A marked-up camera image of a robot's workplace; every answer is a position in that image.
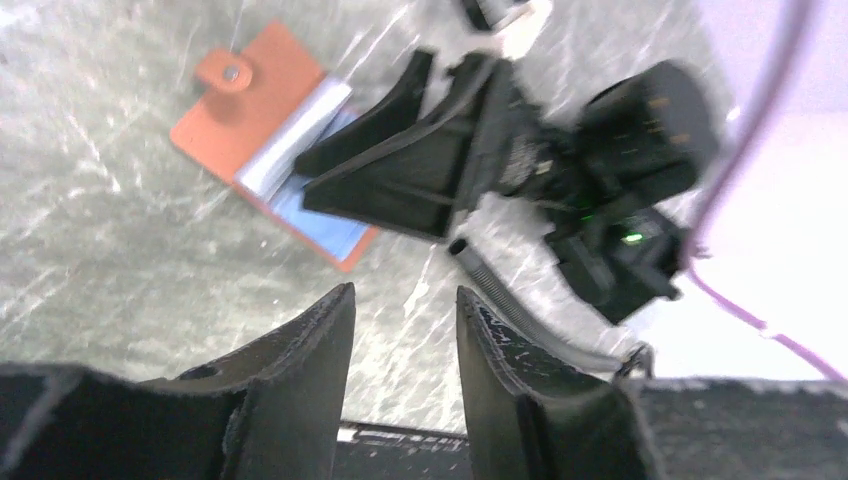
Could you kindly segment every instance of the marble floor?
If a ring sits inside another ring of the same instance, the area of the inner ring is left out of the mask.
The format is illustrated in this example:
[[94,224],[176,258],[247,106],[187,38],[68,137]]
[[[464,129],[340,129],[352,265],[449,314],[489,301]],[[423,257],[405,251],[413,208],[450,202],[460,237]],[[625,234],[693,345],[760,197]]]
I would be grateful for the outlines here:
[[[454,3],[0,0],[0,360],[170,376],[352,281],[344,417],[463,430],[453,304],[464,278],[443,245],[382,232],[340,274],[168,140],[201,93],[193,66],[271,19],[368,108],[415,46],[436,47],[446,66],[486,43]],[[597,91],[665,58],[690,62],[722,97],[697,12],[680,0],[556,0],[519,70],[550,119],[567,123]],[[486,197],[461,228],[561,335],[600,351],[633,342],[574,301],[527,205]]]

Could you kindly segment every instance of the black cable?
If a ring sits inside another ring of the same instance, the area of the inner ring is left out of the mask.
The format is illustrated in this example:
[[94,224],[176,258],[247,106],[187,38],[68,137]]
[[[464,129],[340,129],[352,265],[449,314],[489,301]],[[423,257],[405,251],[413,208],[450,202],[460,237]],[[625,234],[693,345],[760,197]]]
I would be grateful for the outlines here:
[[[608,355],[569,345],[554,335],[515,298],[515,295],[504,285],[477,250],[468,243],[468,240],[456,239],[448,247],[448,252],[456,258],[465,273],[471,277],[489,301],[506,316],[505,320],[519,334],[552,356],[586,372],[616,373],[617,376],[627,376],[637,366],[643,366],[647,372],[650,371],[650,366],[642,364],[642,355],[630,355],[626,362],[622,362]],[[631,363],[637,357],[638,365]]]

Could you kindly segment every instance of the gray marble surface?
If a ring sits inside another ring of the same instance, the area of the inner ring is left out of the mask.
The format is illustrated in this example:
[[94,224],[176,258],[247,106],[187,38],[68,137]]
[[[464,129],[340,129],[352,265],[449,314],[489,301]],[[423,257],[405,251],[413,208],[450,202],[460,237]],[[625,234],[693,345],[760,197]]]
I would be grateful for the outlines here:
[[[383,232],[340,274],[168,140],[201,93],[193,66],[272,18],[367,108],[415,46],[437,47],[445,66],[486,44],[456,13],[448,0],[0,0],[0,360],[170,376],[353,281],[345,418],[463,430],[453,305],[464,279],[444,246]],[[688,2],[557,0],[520,74],[568,122],[669,57],[720,97]],[[429,103],[444,89],[437,80]],[[486,197],[462,228],[557,332],[602,351],[633,341],[573,300],[527,205]]]

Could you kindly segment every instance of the black plastic bracket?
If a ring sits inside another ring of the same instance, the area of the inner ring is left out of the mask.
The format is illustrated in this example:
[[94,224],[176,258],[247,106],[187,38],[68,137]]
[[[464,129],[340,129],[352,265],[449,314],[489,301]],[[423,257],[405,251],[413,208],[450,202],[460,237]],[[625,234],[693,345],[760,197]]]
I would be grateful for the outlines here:
[[513,138],[536,125],[538,110],[510,62],[478,52],[449,71],[449,93],[416,122],[431,62],[416,52],[374,110],[298,158],[297,173],[314,177],[305,208],[444,241],[454,217],[497,185]]

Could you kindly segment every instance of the green led light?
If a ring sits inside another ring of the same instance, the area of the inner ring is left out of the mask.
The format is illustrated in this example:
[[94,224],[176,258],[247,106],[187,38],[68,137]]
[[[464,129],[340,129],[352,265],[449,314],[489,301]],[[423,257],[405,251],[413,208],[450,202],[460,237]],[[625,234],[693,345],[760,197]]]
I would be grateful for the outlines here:
[[626,243],[627,245],[636,245],[644,239],[645,236],[641,233],[628,233],[624,236],[624,238],[621,239],[621,241]]

